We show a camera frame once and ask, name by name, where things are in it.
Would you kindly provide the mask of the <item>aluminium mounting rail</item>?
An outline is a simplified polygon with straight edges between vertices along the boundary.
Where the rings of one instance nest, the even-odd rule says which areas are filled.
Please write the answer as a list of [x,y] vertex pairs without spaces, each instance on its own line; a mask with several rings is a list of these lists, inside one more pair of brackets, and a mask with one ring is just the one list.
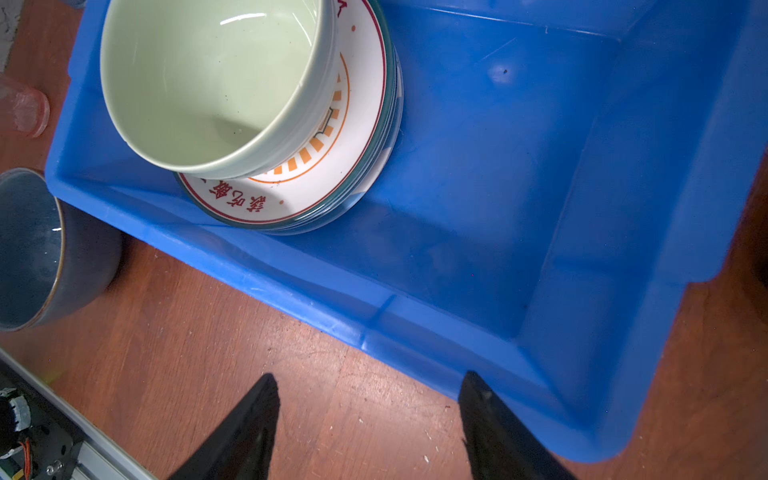
[[77,466],[70,479],[151,479],[153,477],[80,412],[57,396],[48,385],[26,370],[5,351],[1,353],[1,366],[3,364],[10,366],[83,431],[84,440],[80,443]]

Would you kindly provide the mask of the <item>blue plastic bin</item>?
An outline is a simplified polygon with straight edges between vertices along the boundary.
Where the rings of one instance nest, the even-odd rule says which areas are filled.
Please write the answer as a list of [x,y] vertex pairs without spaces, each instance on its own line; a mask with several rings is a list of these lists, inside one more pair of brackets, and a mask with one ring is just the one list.
[[350,212],[270,237],[205,214],[108,118],[91,1],[52,193],[449,396],[478,372],[579,462],[629,442],[686,286],[767,144],[763,1],[346,1],[382,15],[397,145]]

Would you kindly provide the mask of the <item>clear glass cup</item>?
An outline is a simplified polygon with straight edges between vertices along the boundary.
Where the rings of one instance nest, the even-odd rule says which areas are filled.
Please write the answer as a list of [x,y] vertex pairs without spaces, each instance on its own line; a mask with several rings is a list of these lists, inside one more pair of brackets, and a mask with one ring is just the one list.
[[39,137],[50,118],[48,97],[40,90],[27,86],[1,73],[1,131]]

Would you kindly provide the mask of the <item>dark blue ceramic bowl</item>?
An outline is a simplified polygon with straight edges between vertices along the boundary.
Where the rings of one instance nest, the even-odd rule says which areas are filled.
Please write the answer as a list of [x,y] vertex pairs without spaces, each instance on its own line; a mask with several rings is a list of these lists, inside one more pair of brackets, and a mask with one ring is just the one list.
[[121,261],[122,232],[50,193],[36,170],[1,174],[1,330],[58,320],[99,297]]

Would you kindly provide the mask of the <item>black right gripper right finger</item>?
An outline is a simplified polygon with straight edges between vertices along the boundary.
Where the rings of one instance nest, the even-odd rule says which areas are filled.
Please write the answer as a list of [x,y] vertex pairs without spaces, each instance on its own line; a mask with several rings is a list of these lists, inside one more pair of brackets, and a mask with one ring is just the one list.
[[465,374],[458,404],[474,479],[575,479],[477,372]]

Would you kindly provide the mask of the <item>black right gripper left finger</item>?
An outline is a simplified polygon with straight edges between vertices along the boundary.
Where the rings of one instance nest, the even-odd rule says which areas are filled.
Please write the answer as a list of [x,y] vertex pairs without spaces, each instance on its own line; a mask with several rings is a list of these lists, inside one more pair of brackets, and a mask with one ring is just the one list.
[[173,479],[266,479],[275,445],[280,399],[264,374],[172,475]]

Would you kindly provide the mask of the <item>left robot arm base plate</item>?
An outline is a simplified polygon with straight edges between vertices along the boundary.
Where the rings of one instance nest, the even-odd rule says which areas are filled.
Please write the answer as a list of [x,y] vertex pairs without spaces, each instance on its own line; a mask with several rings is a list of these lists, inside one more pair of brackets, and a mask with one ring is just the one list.
[[70,479],[83,431],[10,366],[1,366],[1,473]]

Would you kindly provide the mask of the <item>light green ceramic bowl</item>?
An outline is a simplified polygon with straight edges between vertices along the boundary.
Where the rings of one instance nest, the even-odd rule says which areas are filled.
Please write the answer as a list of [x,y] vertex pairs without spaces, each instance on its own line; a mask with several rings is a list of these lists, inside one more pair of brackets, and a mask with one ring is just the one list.
[[336,24],[330,1],[113,1],[100,47],[109,116],[157,167],[265,173],[328,118]]

